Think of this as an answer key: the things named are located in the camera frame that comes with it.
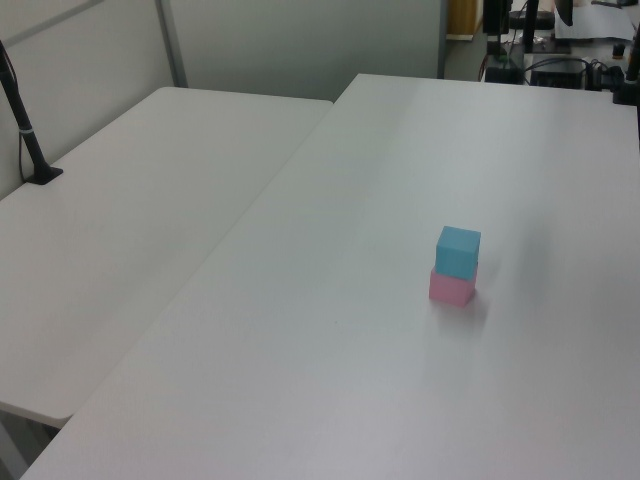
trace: stacked blocks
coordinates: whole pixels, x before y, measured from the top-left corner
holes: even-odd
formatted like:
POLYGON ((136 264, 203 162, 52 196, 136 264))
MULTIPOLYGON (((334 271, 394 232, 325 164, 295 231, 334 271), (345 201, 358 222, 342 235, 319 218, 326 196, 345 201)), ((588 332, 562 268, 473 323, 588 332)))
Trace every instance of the stacked blocks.
POLYGON ((476 288, 480 232, 444 227, 436 248, 429 298, 464 307, 476 288))

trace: black device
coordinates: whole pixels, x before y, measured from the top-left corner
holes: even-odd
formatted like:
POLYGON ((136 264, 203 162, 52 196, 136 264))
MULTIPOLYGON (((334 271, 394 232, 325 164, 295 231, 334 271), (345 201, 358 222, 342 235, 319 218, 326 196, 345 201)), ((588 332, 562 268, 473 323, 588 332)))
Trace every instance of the black device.
MULTIPOLYGON (((509 28, 513 30, 524 29, 526 14, 523 11, 509 14, 509 28)), ((553 30, 556 26, 556 16, 553 12, 538 12, 536 15, 535 30, 553 30)))
POLYGON ((507 16, 513 0, 484 0, 482 31, 489 36, 509 33, 507 16))
POLYGON ((13 68, 9 60, 9 55, 0 41, 0 82, 4 88, 4 93, 9 100, 9 105, 13 111, 13 116, 18 123, 20 136, 24 140, 31 161, 33 162, 33 176, 27 178, 28 183, 45 185, 62 173, 62 169, 49 166, 42 155, 42 150, 38 144, 38 139, 31 126, 31 121, 22 103, 18 84, 13 74, 13 68))
MULTIPOLYGON (((533 63, 537 62, 542 63, 544 59, 541 60, 534 57, 533 63)), ((584 73, 584 65, 579 62, 543 63, 541 66, 531 70, 531 85, 580 90, 582 89, 582 76, 584 73)))

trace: wall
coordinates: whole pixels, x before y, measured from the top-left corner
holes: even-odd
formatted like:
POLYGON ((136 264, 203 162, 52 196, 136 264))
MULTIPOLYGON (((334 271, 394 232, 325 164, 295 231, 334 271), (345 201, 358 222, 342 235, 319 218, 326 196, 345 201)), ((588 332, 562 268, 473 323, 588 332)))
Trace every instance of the wall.
POLYGON ((164 4, 189 87, 335 101, 357 73, 438 73, 441 0, 164 4))
MULTIPOLYGON (((152 0, 105 0, 7 51, 49 163, 149 93, 173 85, 152 0)), ((3 92, 0 198, 20 185, 17 156, 18 130, 3 92)))

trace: white table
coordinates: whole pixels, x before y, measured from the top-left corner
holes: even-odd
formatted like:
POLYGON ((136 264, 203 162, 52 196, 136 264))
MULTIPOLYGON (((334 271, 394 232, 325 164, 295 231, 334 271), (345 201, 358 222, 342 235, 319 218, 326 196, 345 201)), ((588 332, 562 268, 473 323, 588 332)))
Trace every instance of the white table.
POLYGON ((0 202, 0 409, 61 426, 330 102, 161 89, 0 202))
POLYGON ((602 95, 359 76, 24 480, 638 478, 639 160, 602 95))

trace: equipment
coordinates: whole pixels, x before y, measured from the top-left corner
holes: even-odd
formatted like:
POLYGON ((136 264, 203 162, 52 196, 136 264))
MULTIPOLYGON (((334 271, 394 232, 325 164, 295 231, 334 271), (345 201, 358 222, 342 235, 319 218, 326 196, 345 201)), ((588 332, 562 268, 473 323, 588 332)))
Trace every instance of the equipment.
POLYGON ((2 87, 13 110, 13 115, 18 123, 20 136, 24 140, 31 161, 33 162, 33 176, 27 178, 28 183, 36 185, 45 185, 62 173, 59 168, 49 166, 42 155, 42 150, 38 144, 38 139, 31 126, 31 121, 24 108, 20 92, 18 91, 18 82, 16 81, 9 55, 0 41, 0 81, 2 87))

